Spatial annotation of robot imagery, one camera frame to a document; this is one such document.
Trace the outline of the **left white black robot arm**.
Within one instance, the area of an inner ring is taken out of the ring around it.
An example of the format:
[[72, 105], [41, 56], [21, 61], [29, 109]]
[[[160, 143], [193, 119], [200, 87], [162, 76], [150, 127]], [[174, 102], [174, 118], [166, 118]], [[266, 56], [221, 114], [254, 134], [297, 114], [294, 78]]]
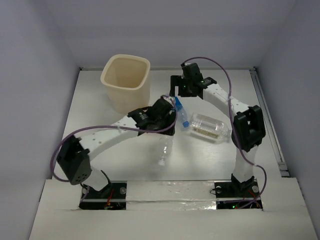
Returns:
[[96, 132], [76, 137], [68, 135], [58, 147], [56, 161], [71, 185], [86, 185], [97, 196], [110, 194], [111, 181], [91, 162], [105, 150], [142, 134], [173, 136], [177, 120], [174, 97], [161, 96], [152, 106], [129, 112], [112, 125], [92, 126]]

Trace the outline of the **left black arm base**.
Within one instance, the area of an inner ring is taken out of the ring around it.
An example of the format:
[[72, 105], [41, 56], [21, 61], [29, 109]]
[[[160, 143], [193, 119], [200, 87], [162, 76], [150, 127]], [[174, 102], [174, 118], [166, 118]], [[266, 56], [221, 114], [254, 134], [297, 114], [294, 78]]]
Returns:
[[80, 177], [76, 179], [76, 183], [80, 184], [84, 190], [79, 208], [81, 210], [126, 210], [127, 182], [110, 181], [103, 171], [102, 174], [108, 180], [108, 185], [100, 191], [80, 182]]

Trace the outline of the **cream plastic waste bin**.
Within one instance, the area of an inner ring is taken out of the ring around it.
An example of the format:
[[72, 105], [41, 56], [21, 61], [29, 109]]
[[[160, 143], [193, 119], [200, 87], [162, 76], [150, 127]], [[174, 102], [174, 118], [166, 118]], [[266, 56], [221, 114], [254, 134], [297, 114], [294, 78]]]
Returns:
[[108, 60], [100, 81], [117, 113], [126, 115], [149, 105], [150, 70], [150, 61], [135, 55], [116, 54]]

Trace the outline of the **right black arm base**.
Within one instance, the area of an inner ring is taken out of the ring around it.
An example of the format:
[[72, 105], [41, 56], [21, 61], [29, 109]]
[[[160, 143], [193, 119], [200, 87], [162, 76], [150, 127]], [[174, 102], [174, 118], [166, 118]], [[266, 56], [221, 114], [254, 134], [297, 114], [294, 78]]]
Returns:
[[263, 209], [260, 189], [254, 176], [240, 183], [231, 175], [231, 180], [215, 182], [210, 194], [216, 197], [218, 210]]

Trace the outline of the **shiny tape strip front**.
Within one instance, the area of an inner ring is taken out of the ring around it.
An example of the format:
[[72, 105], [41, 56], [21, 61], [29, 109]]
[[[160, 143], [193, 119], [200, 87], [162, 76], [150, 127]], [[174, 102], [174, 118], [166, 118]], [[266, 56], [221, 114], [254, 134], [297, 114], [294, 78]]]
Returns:
[[211, 193], [213, 181], [129, 181], [126, 209], [129, 211], [216, 210]]

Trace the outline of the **large clear square bottle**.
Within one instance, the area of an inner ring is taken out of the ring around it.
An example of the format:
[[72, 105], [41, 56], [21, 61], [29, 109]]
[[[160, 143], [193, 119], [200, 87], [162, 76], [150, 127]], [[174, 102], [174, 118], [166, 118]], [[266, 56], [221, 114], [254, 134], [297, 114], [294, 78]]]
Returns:
[[189, 131], [215, 143], [228, 142], [231, 136], [231, 129], [225, 122], [199, 113], [191, 115]]

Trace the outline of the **clear crushed label-free bottle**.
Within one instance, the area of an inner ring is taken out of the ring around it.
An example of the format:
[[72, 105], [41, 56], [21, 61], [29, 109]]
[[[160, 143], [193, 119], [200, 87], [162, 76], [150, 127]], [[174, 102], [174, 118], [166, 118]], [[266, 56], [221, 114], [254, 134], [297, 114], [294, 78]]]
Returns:
[[157, 145], [157, 163], [160, 166], [165, 166], [168, 157], [172, 152], [174, 137], [171, 135], [161, 135]]

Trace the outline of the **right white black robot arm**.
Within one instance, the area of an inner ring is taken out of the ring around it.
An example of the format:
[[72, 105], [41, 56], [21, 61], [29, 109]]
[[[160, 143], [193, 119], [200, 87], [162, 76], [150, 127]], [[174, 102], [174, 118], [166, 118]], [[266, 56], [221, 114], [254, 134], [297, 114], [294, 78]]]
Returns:
[[242, 196], [254, 181], [256, 152], [266, 136], [262, 109], [234, 98], [231, 84], [228, 91], [225, 91], [213, 78], [204, 78], [197, 63], [183, 62], [181, 68], [182, 75], [170, 78], [170, 96], [199, 97], [229, 117], [231, 138], [236, 147], [230, 190], [235, 196]]

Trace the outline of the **aluminium rail right edge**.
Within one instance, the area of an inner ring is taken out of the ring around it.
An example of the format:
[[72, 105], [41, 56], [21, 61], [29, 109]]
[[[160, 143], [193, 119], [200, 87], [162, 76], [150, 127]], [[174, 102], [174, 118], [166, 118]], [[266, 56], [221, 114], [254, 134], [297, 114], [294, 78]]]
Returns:
[[287, 167], [287, 164], [285, 162], [283, 153], [282, 153], [282, 149], [276, 134], [276, 130], [274, 128], [273, 122], [272, 122], [272, 118], [267, 106], [267, 102], [260, 84], [260, 80], [259, 80], [259, 76], [258, 76], [258, 71], [256, 67], [250, 68], [249, 69], [249, 73], [251, 76], [251, 80], [257, 95], [257, 99], [258, 102], [260, 104], [260, 107], [262, 109], [262, 113], [263, 113], [263, 118], [264, 118], [264, 122], [265, 122], [265, 128], [266, 128], [266, 132], [268, 134], [268, 137], [270, 139], [271, 142], [271, 146], [275, 155], [275, 159], [280, 171], [280, 175], [282, 178], [290, 178], [290, 172], [289, 169]]

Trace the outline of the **blue label bottle blue cap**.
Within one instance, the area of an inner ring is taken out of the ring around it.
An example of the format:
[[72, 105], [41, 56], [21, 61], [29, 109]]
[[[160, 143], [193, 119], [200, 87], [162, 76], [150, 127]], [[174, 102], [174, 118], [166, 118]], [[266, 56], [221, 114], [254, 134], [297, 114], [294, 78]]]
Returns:
[[186, 110], [184, 109], [182, 103], [180, 102], [177, 96], [174, 97], [175, 99], [175, 107], [177, 109], [177, 121], [181, 124], [184, 129], [189, 127], [188, 116]]

